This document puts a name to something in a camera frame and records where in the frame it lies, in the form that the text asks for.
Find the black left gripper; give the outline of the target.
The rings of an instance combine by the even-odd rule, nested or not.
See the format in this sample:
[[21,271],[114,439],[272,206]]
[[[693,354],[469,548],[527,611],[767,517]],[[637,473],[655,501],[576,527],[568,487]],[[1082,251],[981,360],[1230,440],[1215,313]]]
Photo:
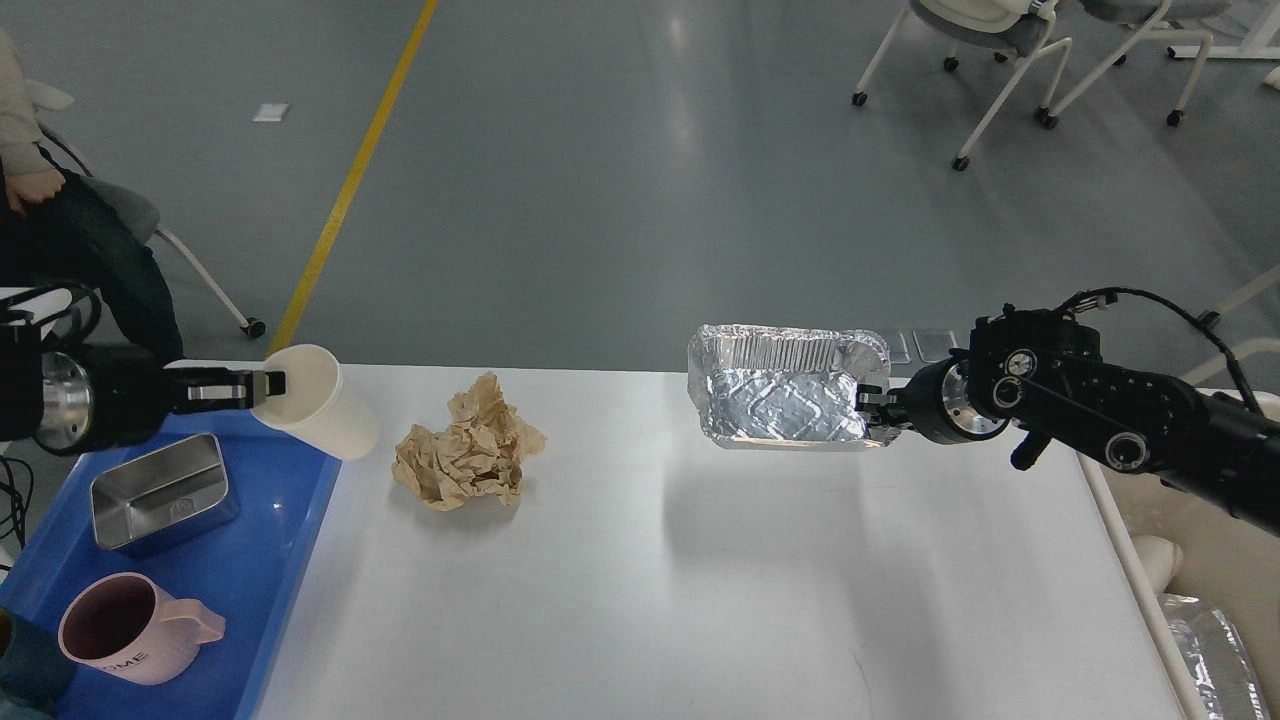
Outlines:
[[72,456],[145,442],[172,413],[248,410],[287,392],[284,372],[166,368],[134,345],[81,345],[41,356],[35,443]]

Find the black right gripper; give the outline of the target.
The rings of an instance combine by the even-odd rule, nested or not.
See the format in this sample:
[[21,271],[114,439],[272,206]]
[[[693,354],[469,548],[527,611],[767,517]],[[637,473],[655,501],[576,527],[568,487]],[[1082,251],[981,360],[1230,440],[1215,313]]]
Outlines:
[[856,410],[868,427],[913,429],[937,445],[965,445],[1000,436],[1010,424],[980,413],[968,397],[965,363],[951,357],[922,368],[902,388],[864,388]]

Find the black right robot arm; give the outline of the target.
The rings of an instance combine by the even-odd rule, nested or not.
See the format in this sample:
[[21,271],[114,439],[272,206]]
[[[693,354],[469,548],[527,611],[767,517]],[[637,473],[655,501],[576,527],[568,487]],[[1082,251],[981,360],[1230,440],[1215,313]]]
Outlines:
[[1027,434],[1010,457],[1018,470],[1060,442],[1112,471],[1151,474],[1276,534],[1279,428],[1236,355],[1199,318],[1132,290],[1216,347],[1235,389],[1206,395],[1172,375],[1106,363],[1098,331],[1079,315],[1125,293],[1103,287],[1052,309],[1005,305],[977,319],[965,348],[951,348],[904,387],[861,389],[855,409],[869,427],[914,430],[937,445],[979,442],[1019,427]]

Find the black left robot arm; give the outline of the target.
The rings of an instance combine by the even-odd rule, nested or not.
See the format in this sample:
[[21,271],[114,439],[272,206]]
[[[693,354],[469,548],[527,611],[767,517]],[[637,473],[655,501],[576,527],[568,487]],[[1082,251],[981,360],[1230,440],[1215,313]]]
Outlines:
[[91,345],[100,297],[78,282],[3,300],[3,439],[55,456],[143,443],[172,415],[247,410],[288,392],[280,370],[168,368],[137,345]]

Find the person's hand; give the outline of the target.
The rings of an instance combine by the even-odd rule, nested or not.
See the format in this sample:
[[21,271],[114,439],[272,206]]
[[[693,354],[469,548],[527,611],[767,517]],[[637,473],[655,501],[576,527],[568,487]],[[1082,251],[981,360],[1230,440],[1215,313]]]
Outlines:
[[8,206],[18,217],[26,217],[27,208],[38,206],[55,199],[64,188],[65,182],[65,177],[56,168],[4,176]]

